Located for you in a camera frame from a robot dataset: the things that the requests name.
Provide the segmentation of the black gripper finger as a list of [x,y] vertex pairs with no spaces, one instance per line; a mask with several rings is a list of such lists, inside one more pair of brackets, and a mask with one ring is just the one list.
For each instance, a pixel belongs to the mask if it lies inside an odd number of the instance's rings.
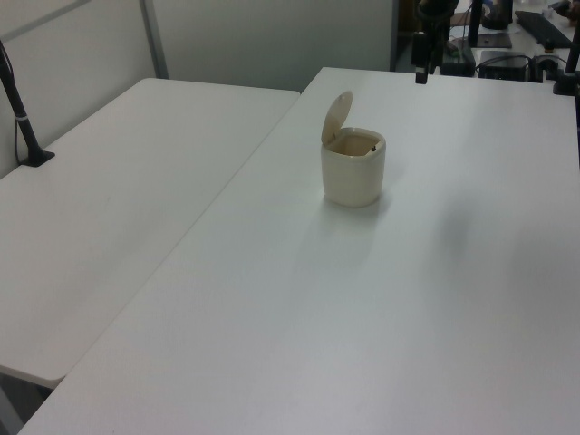
[[412,37],[412,64],[415,66],[415,82],[426,84],[428,80],[429,43],[424,32],[416,32]]
[[449,40],[448,27],[434,27],[430,33],[429,73],[434,74],[443,62],[443,55]]

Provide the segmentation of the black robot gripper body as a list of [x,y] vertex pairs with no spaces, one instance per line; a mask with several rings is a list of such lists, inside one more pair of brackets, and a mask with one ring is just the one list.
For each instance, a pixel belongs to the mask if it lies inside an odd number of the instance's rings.
[[450,25],[457,2],[454,0],[420,0],[416,2],[416,16],[420,20],[421,30],[431,33],[440,27]]

